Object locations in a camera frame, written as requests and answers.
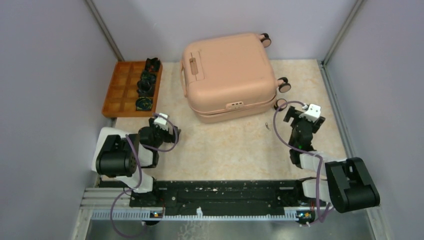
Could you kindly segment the pink suitcase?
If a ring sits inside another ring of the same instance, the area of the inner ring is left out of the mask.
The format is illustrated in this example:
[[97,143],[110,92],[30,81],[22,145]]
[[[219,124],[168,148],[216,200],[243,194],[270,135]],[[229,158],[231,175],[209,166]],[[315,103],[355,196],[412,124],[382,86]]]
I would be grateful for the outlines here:
[[184,97],[203,123],[260,114],[292,87],[276,78],[266,48],[267,33],[241,33],[190,43],[180,61]]

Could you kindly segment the white cloth under left arm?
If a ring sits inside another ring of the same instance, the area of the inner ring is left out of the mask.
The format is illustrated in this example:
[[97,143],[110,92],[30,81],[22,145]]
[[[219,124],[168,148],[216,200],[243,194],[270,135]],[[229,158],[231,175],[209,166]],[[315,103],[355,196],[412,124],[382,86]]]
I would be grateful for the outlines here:
[[96,142],[96,146],[95,146],[95,150],[94,150],[94,154],[93,154],[92,161],[91,161],[91,170],[95,173],[97,172],[96,161],[97,161],[97,157],[100,153],[100,150],[102,149],[102,147],[103,147],[103,145],[106,141],[107,136],[114,134],[114,132],[115,132],[115,130],[114,130],[113,127],[103,127],[99,132],[97,142]]

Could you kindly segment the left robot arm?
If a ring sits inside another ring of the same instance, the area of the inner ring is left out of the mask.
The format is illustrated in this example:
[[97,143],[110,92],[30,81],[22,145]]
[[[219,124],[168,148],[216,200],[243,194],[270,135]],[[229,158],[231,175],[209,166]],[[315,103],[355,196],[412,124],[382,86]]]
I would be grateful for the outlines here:
[[124,183],[124,194],[132,198],[130,206],[156,207],[163,198],[154,189],[155,179],[144,169],[155,168],[162,144],[175,147],[180,134],[181,129],[170,124],[166,114],[151,117],[148,125],[136,133],[103,127],[97,139],[91,170]]

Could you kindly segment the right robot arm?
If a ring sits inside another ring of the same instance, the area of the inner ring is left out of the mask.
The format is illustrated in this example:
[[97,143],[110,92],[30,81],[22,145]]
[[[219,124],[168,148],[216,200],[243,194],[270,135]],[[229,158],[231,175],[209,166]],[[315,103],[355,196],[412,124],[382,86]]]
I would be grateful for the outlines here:
[[313,135],[325,121],[320,113],[320,106],[314,104],[306,111],[291,106],[283,119],[292,128],[288,141],[291,162],[324,177],[301,180],[300,188],[293,192],[294,202],[307,206],[313,198],[319,198],[331,203],[339,213],[379,206],[380,194],[362,158],[336,159],[314,149]]

